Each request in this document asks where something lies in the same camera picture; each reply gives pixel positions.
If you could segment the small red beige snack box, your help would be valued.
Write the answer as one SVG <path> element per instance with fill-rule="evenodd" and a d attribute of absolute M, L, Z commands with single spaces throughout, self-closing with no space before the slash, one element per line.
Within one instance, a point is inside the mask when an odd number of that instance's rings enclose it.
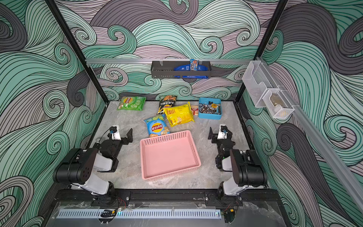
<path fill-rule="evenodd" d="M 199 106 L 198 105 L 191 105 L 191 111 L 193 115 L 199 114 Z"/>

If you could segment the blue tray with small items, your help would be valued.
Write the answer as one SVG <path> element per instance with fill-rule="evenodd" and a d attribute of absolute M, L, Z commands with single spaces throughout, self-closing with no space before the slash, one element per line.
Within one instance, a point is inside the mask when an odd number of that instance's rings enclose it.
<path fill-rule="evenodd" d="M 210 120 L 220 120 L 222 118 L 222 101 L 218 98 L 201 97 L 198 107 L 199 118 Z"/>

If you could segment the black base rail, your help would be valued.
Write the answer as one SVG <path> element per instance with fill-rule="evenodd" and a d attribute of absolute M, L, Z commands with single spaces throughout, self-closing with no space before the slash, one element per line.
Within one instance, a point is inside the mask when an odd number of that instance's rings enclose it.
<path fill-rule="evenodd" d="M 243 205 L 245 202 L 264 204 L 275 202 L 281 205 L 276 190 L 249 189 L 239 195 L 222 195 L 218 189 L 117 189 L 113 195 L 95 196 L 85 190 L 60 190 L 55 201 L 85 201 L 94 206 L 140 205 L 148 202 L 194 202 L 208 207 Z"/>

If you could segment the aluminium rail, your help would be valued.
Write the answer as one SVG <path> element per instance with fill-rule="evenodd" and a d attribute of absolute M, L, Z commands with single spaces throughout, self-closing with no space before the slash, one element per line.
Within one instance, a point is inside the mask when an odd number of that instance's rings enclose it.
<path fill-rule="evenodd" d="M 269 78 L 274 82 L 274 87 L 282 93 L 282 99 L 287 102 L 289 107 L 294 109 L 293 115 L 305 133 L 307 133 L 311 144 L 320 152 L 320 156 L 326 161 L 337 179 L 345 187 L 359 210 L 363 211 L 363 187 L 360 182 L 334 151 L 333 147 L 327 142 L 304 110 L 295 102 L 291 93 L 282 85 L 266 61 L 262 57 L 256 57 L 256 60 L 261 61 L 263 67 L 269 74 Z"/>
<path fill-rule="evenodd" d="M 153 61 L 163 63 L 164 61 L 190 61 L 189 59 L 148 59 L 148 58 L 88 58 L 87 64 L 151 64 Z M 249 64 L 251 59 L 199 59 L 209 61 L 211 64 L 244 65 Z"/>

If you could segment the black potato chips bag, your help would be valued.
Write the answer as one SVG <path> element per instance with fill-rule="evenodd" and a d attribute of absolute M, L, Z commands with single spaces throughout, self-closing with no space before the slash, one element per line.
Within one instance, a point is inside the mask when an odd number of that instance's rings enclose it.
<path fill-rule="evenodd" d="M 163 114 L 165 109 L 173 107 L 176 103 L 176 100 L 177 96 L 172 95 L 168 95 L 160 99 L 157 114 Z"/>

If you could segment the left black frame post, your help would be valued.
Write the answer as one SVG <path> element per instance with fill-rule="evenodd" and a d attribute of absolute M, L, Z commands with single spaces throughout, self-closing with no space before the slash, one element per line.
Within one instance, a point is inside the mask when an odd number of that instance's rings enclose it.
<path fill-rule="evenodd" d="M 83 68 L 85 69 L 87 75 L 89 76 L 90 80 L 94 84 L 96 90 L 98 91 L 99 95 L 101 96 L 102 100 L 106 105 L 110 103 L 109 99 L 107 98 L 105 92 L 103 91 L 93 69 L 89 67 L 86 63 L 86 58 L 81 51 L 79 45 L 76 42 L 75 37 L 73 36 L 69 26 L 67 25 L 64 17 L 62 16 L 59 8 L 57 7 L 55 1 L 52 0 L 45 0 L 45 3 L 47 4 L 48 8 L 50 9 L 51 13 L 53 14 L 54 18 L 56 19 L 58 25 L 60 26 L 61 30 L 63 31 L 65 37 L 69 41 L 72 49 L 74 50 L 77 58 L 81 62 Z"/>

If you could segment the right black frame post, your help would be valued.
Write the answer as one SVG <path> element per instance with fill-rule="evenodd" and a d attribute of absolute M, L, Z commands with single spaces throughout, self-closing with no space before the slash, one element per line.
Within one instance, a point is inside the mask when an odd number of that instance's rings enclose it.
<path fill-rule="evenodd" d="M 252 8 L 260 23 L 259 36 L 251 45 L 256 50 L 255 55 L 253 58 L 248 58 L 252 61 L 262 59 L 268 49 L 276 48 L 277 45 L 270 44 L 270 40 L 289 1 L 247 1 L 247 4 Z"/>

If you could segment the pink plastic basket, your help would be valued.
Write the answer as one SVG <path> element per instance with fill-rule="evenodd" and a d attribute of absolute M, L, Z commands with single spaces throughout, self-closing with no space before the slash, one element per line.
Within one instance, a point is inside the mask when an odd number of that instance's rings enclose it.
<path fill-rule="evenodd" d="M 189 172 L 201 166 L 201 160 L 189 130 L 142 139 L 141 175 L 155 180 Z"/>

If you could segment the right aluminium rail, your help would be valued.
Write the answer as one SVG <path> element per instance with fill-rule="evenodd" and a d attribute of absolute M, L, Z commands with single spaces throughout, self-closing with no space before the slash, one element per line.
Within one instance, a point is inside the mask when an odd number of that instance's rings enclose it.
<path fill-rule="evenodd" d="M 327 142 L 304 110 L 295 102 L 291 93 L 282 85 L 266 61 L 262 57 L 256 57 L 256 60 L 261 61 L 263 67 L 269 74 L 269 78 L 274 82 L 274 87 L 282 93 L 282 99 L 287 102 L 289 107 L 294 109 L 293 115 L 305 133 L 307 133 L 311 144 L 320 152 L 320 156 L 326 161 L 337 179 L 345 187 L 359 210 L 363 211 L 363 187 L 360 182 L 334 151 L 333 147 Z"/>

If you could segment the back aluminium rail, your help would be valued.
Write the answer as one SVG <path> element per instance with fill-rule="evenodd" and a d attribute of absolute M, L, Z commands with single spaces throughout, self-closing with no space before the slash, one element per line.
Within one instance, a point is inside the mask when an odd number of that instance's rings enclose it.
<path fill-rule="evenodd" d="M 148 59 L 148 58 L 88 58 L 87 64 L 151 64 L 153 61 L 163 63 L 164 61 L 190 61 L 189 59 Z M 244 65 L 249 64 L 251 59 L 199 59 L 209 61 L 211 64 Z"/>

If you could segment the yellow potato chips bag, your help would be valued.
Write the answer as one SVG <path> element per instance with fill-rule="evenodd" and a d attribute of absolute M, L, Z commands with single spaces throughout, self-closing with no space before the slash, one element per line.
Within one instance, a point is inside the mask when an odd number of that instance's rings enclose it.
<path fill-rule="evenodd" d="M 164 113 L 171 127 L 195 122 L 190 102 L 181 106 L 167 108 Z"/>

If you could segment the green potato chips bag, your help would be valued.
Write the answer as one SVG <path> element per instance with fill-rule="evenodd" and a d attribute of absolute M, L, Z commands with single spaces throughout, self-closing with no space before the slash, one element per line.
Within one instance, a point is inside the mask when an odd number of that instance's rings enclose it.
<path fill-rule="evenodd" d="M 117 110 L 142 111 L 146 99 L 142 96 L 124 96 L 121 98 Z"/>

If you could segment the black wall shelf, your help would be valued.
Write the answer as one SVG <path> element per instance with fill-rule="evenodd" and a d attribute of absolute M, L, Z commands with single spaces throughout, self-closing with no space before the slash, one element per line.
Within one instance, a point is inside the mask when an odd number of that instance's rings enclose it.
<path fill-rule="evenodd" d="M 177 75 L 177 72 L 174 72 L 174 68 L 188 64 L 190 64 L 190 61 L 164 61 L 163 63 L 153 61 L 151 64 L 151 75 L 156 79 L 176 79 L 174 76 Z M 207 66 L 210 69 L 210 78 L 212 74 L 210 62 L 202 61 L 199 65 Z"/>

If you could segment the blue potato chips bag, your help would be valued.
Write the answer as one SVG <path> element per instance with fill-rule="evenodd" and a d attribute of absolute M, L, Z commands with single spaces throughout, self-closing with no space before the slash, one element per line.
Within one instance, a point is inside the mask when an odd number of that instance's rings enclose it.
<path fill-rule="evenodd" d="M 165 123 L 165 114 L 158 114 L 144 120 L 149 137 L 157 137 L 161 135 L 170 134 L 170 130 Z"/>

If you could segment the black frame post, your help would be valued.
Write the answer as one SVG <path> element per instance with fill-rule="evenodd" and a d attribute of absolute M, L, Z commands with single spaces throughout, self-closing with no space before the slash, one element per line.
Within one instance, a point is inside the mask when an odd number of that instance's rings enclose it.
<path fill-rule="evenodd" d="M 86 58 L 81 51 L 79 45 L 76 42 L 75 37 L 73 36 L 69 26 L 67 25 L 64 17 L 62 16 L 59 8 L 57 7 L 55 1 L 52 0 L 45 0 L 45 3 L 47 4 L 48 8 L 50 9 L 51 13 L 53 14 L 54 18 L 56 19 L 58 25 L 60 26 L 61 30 L 63 31 L 65 37 L 69 41 L 72 49 L 74 50 L 77 58 L 81 62 L 83 68 L 85 69 L 87 75 L 89 76 L 90 80 L 94 84 L 96 90 L 98 91 L 99 95 L 101 96 L 102 100 L 106 105 L 110 103 L 109 99 L 107 98 L 105 92 L 103 91 L 93 69 L 89 67 L 86 63 Z"/>
<path fill-rule="evenodd" d="M 268 49 L 276 48 L 277 45 L 270 44 L 270 40 L 289 1 L 247 1 L 247 4 L 252 8 L 260 23 L 259 36 L 251 45 L 256 50 L 255 55 L 253 58 L 248 58 L 252 61 L 262 59 Z"/>

